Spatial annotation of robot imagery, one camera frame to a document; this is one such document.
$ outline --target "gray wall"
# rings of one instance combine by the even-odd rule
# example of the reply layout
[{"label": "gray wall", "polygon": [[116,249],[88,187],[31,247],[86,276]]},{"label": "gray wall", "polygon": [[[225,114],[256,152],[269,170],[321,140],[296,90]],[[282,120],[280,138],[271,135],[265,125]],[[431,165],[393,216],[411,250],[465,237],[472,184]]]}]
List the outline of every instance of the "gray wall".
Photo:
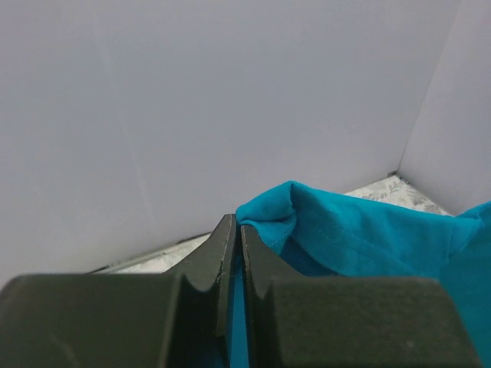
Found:
[{"label": "gray wall", "polygon": [[452,213],[491,200],[491,3],[463,2],[400,165]]},{"label": "gray wall", "polygon": [[459,2],[0,4],[0,281],[209,231],[400,161]]}]

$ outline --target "gray partition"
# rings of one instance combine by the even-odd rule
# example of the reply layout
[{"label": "gray partition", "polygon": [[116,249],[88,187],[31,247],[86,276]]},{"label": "gray partition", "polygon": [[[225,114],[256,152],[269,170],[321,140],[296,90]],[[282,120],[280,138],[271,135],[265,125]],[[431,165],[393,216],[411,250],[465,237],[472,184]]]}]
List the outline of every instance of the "gray partition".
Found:
[{"label": "gray partition", "polygon": [[400,165],[452,213],[491,200],[491,3],[463,2]]},{"label": "gray partition", "polygon": [[458,1],[0,4],[0,281],[397,168]]}]

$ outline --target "teal cloth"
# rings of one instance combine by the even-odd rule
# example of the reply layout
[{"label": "teal cloth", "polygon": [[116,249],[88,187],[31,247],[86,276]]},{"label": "teal cloth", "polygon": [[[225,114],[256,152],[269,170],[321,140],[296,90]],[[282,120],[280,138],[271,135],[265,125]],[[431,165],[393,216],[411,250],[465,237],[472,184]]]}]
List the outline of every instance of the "teal cloth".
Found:
[{"label": "teal cloth", "polygon": [[304,274],[439,279],[491,366],[491,202],[451,217],[286,182],[236,216]]}]

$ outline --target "speckled table surface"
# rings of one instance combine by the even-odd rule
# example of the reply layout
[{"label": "speckled table surface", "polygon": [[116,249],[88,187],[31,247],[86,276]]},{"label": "speckled table surface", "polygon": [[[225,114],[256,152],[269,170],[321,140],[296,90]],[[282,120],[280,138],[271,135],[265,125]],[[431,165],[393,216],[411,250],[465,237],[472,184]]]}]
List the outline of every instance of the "speckled table surface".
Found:
[{"label": "speckled table surface", "polygon": [[[400,205],[417,211],[449,215],[436,203],[432,202],[398,176],[390,176],[381,181],[364,186],[363,188],[348,192],[346,195]],[[208,237],[209,235],[202,235],[179,243],[178,245],[174,245],[173,247],[165,248],[162,251],[156,251],[150,255],[144,255],[139,258],[111,265],[104,271],[117,273],[164,272],[177,264],[194,249],[198,248]]]}]

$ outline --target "turquoise towel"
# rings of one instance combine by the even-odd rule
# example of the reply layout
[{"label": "turquoise towel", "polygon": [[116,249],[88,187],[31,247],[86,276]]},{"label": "turquoise towel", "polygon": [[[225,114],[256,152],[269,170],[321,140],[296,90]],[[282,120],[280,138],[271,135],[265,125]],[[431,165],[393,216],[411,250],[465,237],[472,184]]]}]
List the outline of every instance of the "turquoise towel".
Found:
[{"label": "turquoise towel", "polygon": [[491,202],[450,217],[286,182],[236,215],[303,274],[438,278],[491,366]]}]

